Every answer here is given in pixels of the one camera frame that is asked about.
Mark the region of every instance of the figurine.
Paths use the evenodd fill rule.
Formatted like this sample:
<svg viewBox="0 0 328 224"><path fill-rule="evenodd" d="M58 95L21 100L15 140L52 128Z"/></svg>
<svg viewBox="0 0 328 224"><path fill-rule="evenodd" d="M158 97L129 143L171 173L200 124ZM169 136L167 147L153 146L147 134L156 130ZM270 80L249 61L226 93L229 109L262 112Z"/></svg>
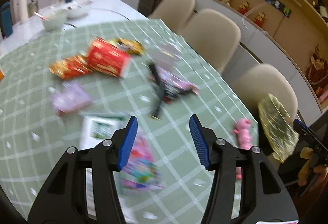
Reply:
<svg viewBox="0 0 328 224"><path fill-rule="evenodd" d="M314 54L311 56L311 63L316 70L323 70L325 67L324 59L319 54L319 45L317 44L314 49Z"/></svg>
<svg viewBox="0 0 328 224"><path fill-rule="evenodd" d="M246 14L249 10L251 9L251 7L249 6L248 1L244 1L239 7L238 7L238 12L240 12L241 14Z"/></svg>
<svg viewBox="0 0 328 224"><path fill-rule="evenodd" d="M233 133L237 136L239 148L249 150L252 147L250 143L249 127L251 121L249 119L240 119L235 124ZM241 180L241 168L236 168L236 179Z"/></svg>
<svg viewBox="0 0 328 224"><path fill-rule="evenodd" d="M319 86L314 93L317 97L320 97L323 94L321 86Z"/></svg>
<svg viewBox="0 0 328 224"><path fill-rule="evenodd" d="M264 12L259 12L258 15L254 19L254 23L262 28L264 20L266 19Z"/></svg>

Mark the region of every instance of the pink pig toy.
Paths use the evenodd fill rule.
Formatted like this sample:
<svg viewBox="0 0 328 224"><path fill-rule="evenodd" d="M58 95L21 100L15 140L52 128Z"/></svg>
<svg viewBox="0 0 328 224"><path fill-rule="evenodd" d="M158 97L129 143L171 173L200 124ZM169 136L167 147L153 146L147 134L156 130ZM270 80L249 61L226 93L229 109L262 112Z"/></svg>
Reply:
<svg viewBox="0 0 328 224"><path fill-rule="evenodd" d="M239 148L249 150L252 147L250 143L249 127L251 121L249 119L240 119L235 124L233 133L237 136ZM236 168L236 179L241 180L241 168Z"/></svg>

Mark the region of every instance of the dining table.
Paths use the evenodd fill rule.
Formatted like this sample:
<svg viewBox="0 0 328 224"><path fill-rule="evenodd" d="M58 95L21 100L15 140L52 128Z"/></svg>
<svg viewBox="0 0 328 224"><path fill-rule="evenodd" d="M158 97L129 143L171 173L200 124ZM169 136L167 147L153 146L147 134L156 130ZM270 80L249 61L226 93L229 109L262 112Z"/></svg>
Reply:
<svg viewBox="0 0 328 224"><path fill-rule="evenodd" d="M14 27L0 46L0 184L27 219L33 201L49 173L70 146L79 148L83 116L58 116L51 96L66 84L49 72L49 65L86 51L94 37L137 40L145 48L133 55L125 78L100 72L74 78L92 104L88 112L128 112L138 119L149 141L163 188L129 195L129 207L139 223L198 224L209 198L213 172L200 164L189 118L197 114L204 127L237 146L232 132L240 118L251 120L250 136L258 144L258 125L248 109L216 70L159 19L148 19L119 0L91 0L87 16L68 20L76 26L45 32L33 16ZM159 45L171 43L180 52L174 74L198 86L191 94L163 105L159 120L150 117L157 94L147 63ZM236 181L232 218L240 206L241 182Z"/></svg>

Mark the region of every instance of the green checkered tablecloth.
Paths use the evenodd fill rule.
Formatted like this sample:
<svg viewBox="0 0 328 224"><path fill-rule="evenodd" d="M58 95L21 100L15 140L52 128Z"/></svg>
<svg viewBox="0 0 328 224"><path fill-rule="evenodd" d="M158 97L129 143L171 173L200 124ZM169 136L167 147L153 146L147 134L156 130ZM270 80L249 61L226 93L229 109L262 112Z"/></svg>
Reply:
<svg viewBox="0 0 328 224"><path fill-rule="evenodd" d="M134 56L125 79L93 73L76 80L93 98L88 111L131 112L148 138L166 187L130 196L127 204L140 223L200 223L213 174L200 165L188 120L197 114L202 125L236 145L233 124L252 119L250 134L257 144L257 122L221 76L184 40L160 20L106 23L45 34L0 60L6 74L0 82L0 184L15 208L25 217L48 174L69 146L79 146L82 117L55 115L52 88L62 88L49 72L56 60L85 51L93 36L121 37L141 42L147 54ZM149 117L155 99L145 63L157 44L173 42L182 51L176 74L199 86L189 95L164 107L161 120ZM240 183L236 183L232 216L239 212ZM144 218L145 212L152 219Z"/></svg>

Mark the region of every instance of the colorful snack bag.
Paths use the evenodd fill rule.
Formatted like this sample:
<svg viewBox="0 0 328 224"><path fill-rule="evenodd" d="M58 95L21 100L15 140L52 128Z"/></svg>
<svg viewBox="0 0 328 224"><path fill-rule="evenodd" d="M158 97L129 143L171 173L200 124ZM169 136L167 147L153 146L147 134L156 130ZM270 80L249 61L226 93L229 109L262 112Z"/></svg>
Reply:
<svg viewBox="0 0 328 224"><path fill-rule="evenodd" d="M142 44L135 40L114 38L108 42L128 54L141 56L145 54L145 49L143 48Z"/></svg>
<svg viewBox="0 0 328 224"><path fill-rule="evenodd" d="M91 74L89 66L85 61L85 57L82 54L55 62L49 67L49 71L63 80Z"/></svg>
<svg viewBox="0 0 328 224"><path fill-rule="evenodd" d="M157 190L164 187L154 164L146 135L138 128L137 136L127 165L120 173L122 187L126 190Z"/></svg>

